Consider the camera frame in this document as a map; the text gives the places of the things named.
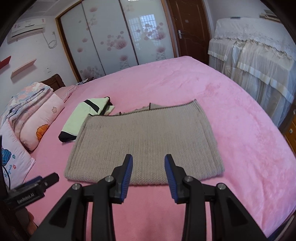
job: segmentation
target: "ceiling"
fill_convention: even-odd
[[[37,0],[19,20],[37,16],[56,16],[69,4],[78,0]]]

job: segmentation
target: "metal screw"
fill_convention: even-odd
[[[191,176],[186,176],[186,177],[184,177],[184,180],[185,180],[186,182],[192,182],[192,181],[193,181],[193,177],[191,177]]]
[[[114,177],[112,177],[112,176],[106,176],[105,177],[105,181],[108,182],[108,183],[112,182],[113,180],[114,180]]]
[[[219,188],[220,190],[224,190],[224,189],[226,188],[226,185],[225,185],[224,183],[219,183],[219,184],[218,184],[218,188]]]
[[[80,187],[81,187],[81,185],[80,185],[79,183],[74,183],[74,184],[72,185],[72,188],[73,188],[74,190],[78,190]]]

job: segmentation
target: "orange shell print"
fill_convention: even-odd
[[[49,125],[46,124],[46,125],[40,126],[37,129],[36,135],[37,135],[37,139],[38,139],[39,142],[40,142],[41,138],[43,137],[44,133],[47,131],[48,128],[49,128]]]

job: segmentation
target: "wardrobe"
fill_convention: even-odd
[[[161,0],[84,0],[58,18],[81,80],[174,58]]]

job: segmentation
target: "pink bedspread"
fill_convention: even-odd
[[[296,159],[268,115],[228,77],[191,57],[140,65],[80,86],[43,136],[26,180],[57,172],[60,181],[28,207],[39,224],[73,182],[63,172],[73,143],[58,135],[79,102],[109,96],[114,113],[149,102],[169,106],[197,99],[204,109],[225,166],[221,177],[269,236],[296,207]],[[122,205],[113,205],[117,241],[180,241],[185,205],[176,205],[168,186],[131,186]],[[211,240],[208,218],[207,240]],[[87,238],[90,240],[90,219]]]

